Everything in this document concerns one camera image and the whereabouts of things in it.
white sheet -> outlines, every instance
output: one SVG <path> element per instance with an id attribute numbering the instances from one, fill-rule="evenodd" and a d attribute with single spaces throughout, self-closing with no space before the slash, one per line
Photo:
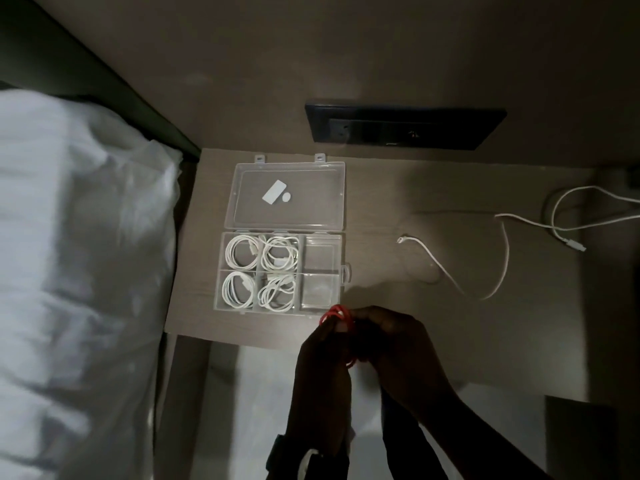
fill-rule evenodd
<path id="1" fill-rule="evenodd" d="M 105 108 L 0 91 L 3 480 L 150 475 L 179 161 Z"/>

